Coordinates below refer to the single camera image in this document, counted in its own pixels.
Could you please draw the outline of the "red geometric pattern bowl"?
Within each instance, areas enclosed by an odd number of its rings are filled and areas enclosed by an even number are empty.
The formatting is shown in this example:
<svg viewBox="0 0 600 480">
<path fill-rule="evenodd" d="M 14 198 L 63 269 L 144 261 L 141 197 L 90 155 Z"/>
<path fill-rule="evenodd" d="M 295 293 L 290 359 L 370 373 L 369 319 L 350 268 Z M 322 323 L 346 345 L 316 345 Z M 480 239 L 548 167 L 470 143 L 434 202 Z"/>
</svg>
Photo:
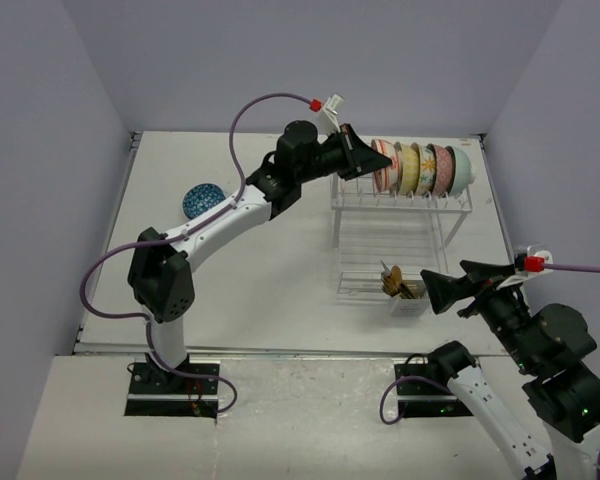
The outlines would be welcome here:
<svg viewBox="0 0 600 480">
<path fill-rule="evenodd" d="M 432 194 L 435 196 L 448 194 L 451 190 L 455 173 L 452 153 L 449 148 L 436 144 L 429 144 L 427 148 L 434 155 L 436 167 Z"/>
</svg>

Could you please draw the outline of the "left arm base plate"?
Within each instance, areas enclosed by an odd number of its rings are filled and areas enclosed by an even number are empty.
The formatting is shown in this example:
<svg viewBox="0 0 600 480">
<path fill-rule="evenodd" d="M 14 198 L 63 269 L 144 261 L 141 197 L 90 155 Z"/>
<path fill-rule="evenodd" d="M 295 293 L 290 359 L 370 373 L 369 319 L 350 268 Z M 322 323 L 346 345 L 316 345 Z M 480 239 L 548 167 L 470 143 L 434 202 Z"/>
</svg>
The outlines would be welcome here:
<svg viewBox="0 0 600 480">
<path fill-rule="evenodd" d="M 146 362 L 127 365 L 130 374 L 124 415 L 126 417 L 186 417 L 216 419 L 219 409 L 218 363 L 189 363 L 181 366 L 191 379 L 155 370 Z"/>
</svg>

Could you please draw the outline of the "white bowl blue floral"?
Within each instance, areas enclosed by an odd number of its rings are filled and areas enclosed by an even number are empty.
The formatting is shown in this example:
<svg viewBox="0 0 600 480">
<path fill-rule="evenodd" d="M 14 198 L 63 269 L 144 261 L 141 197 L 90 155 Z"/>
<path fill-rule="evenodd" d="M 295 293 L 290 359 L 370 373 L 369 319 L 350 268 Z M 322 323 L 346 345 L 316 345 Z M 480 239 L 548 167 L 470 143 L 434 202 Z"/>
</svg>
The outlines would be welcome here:
<svg viewBox="0 0 600 480">
<path fill-rule="evenodd" d="M 202 183 L 192 187 L 183 197 L 182 211 L 187 219 L 194 219 L 226 199 L 216 184 Z"/>
</svg>

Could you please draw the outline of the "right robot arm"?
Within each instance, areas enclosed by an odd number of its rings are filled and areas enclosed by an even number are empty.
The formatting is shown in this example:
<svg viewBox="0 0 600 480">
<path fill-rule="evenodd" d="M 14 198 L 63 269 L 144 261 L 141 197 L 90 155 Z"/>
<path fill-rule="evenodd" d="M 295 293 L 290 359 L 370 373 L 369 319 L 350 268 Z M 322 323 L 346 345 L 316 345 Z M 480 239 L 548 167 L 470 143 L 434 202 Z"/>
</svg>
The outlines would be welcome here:
<svg viewBox="0 0 600 480">
<path fill-rule="evenodd" d="M 520 254 L 510 265 L 463 260 L 454 278 L 430 270 L 420 275 L 434 313 L 469 299 L 459 311 L 479 315 L 523 375 L 529 404 L 551 441 L 544 449 L 492 392 L 475 358 L 451 341 L 427 356 L 426 380 L 439 393 L 453 393 L 474 415 L 520 479 L 600 479 L 600 379 L 584 358 L 597 344 L 582 314 L 548 304 L 530 314 L 523 282 L 558 269 L 548 252 Z"/>
</svg>

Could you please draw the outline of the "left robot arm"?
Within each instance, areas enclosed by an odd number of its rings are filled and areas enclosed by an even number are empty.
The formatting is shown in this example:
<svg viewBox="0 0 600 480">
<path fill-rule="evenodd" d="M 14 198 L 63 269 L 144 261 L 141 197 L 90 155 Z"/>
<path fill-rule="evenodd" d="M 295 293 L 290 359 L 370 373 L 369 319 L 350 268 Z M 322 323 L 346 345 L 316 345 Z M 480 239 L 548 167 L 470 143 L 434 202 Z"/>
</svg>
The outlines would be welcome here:
<svg viewBox="0 0 600 480">
<path fill-rule="evenodd" d="M 193 274 L 210 256 L 289 209 L 300 199 L 303 184 L 331 174 L 348 181 L 391 163 L 348 124 L 320 141 L 314 124 L 294 121 L 243 186 L 202 214 L 197 223 L 166 233 L 153 228 L 143 231 L 127 281 L 147 317 L 154 383 L 167 393 L 178 392 L 187 383 L 183 316 L 195 299 Z"/>
</svg>

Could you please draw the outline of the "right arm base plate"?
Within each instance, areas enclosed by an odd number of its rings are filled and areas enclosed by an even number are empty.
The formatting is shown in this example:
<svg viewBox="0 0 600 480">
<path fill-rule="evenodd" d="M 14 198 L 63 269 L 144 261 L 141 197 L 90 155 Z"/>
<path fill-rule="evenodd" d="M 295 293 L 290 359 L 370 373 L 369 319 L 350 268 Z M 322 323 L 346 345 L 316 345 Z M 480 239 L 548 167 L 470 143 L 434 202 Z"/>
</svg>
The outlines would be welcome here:
<svg viewBox="0 0 600 480">
<path fill-rule="evenodd" d="M 395 379 L 421 376 L 435 381 L 429 371 L 425 356 L 410 355 L 405 361 L 394 364 Z M 469 409 L 455 395 L 421 380 L 401 383 L 395 388 L 398 414 L 401 418 L 454 418 L 471 417 Z"/>
</svg>

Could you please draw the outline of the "white bowl yellow dots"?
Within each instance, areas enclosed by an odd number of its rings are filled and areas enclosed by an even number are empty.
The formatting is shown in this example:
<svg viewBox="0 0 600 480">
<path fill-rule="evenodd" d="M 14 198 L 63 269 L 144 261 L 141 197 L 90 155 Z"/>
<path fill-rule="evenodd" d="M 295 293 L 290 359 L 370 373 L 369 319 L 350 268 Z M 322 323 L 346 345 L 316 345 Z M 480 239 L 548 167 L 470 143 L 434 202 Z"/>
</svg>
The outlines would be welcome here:
<svg viewBox="0 0 600 480">
<path fill-rule="evenodd" d="M 414 193 L 420 174 L 419 153 L 412 145 L 396 142 L 394 145 L 401 161 L 401 177 L 398 187 L 400 195 Z"/>
</svg>

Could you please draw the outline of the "white bowl orange floral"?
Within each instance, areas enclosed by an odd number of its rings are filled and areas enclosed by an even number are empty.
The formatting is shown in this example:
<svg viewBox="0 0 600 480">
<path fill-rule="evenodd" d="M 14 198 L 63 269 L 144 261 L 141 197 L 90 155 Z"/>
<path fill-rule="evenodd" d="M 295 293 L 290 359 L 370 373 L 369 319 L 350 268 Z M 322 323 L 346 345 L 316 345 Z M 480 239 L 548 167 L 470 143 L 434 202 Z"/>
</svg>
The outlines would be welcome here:
<svg viewBox="0 0 600 480">
<path fill-rule="evenodd" d="M 397 143 L 384 139 L 372 139 L 371 147 L 390 159 L 390 165 L 377 170 L 373 174 L 376 190 L 379 193 L 396 194 L 399 190 L 402 174 L 401 148 Z"/>
</svg>

